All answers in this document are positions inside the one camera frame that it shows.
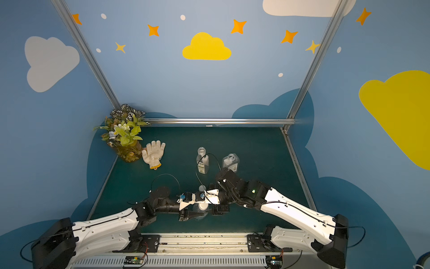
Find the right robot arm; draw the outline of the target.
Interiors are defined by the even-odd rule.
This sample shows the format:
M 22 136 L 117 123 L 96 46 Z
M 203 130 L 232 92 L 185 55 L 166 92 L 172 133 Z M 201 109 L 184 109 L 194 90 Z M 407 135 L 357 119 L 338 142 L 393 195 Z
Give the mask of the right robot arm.
M 238 204 L 274 215 L 299 228 L 299 232 L 275 226 L 269 230 L 270 240 L 278 248 L 309 251 L 337 269 L 346 267 L 349 221 L 337 214 L 324 215 L 282 195 L 258 180 L 245 181 L 235 172 L 223 168 L 216 181 L 222 204 Z

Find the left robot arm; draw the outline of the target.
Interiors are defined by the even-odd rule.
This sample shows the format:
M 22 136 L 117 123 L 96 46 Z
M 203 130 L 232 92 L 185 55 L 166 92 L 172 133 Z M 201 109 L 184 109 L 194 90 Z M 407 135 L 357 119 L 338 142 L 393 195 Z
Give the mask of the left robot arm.
M 60 219 L 31 243 L 32 266 L 68 269 L 101 253 L 139 251 L 143 244 L 141 229 L 154 223 L 158 213 L 179 214 L 180 221 L 187 221 L 198 215 L 187 207 L 200 198 L 204 193 L 186 192 L 172 200 L 170 190 L 160 187 L 149 198 L 117 214 L 74 223 L 70 218 Z

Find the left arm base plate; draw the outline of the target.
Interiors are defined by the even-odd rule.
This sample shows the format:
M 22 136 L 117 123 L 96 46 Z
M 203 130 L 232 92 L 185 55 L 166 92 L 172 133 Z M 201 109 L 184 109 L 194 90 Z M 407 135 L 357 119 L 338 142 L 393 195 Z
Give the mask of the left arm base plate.
M 157 253 L 160 246 L 160 235 L 140 234 L 131 239 L 130 243 L 120 251 L 114 253 Z

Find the round clear plastic bottle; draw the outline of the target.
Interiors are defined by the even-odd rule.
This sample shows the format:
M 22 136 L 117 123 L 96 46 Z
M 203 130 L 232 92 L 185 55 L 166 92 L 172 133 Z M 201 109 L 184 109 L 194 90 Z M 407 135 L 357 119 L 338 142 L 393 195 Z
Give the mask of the round clear plastic bottle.
M 209 212 L 209 205 L 206 211 L 200 211 L 198 209 L 198 204 L 194 204 L 193 206 L 193 211 L 198 212 L 198 217 L 196 217 L 196 220 L 202 220 L 203 218 L 205 218 L 208 215 Z

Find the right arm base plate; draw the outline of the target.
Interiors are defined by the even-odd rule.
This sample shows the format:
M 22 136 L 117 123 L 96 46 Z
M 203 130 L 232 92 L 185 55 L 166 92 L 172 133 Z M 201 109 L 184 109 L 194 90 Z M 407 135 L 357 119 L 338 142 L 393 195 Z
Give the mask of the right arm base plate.
M 247 249 L 250 253 L 256 252 L 280 252 L 281 249 L 275 246 L 269 239 L 258 233 L 248 234 Z

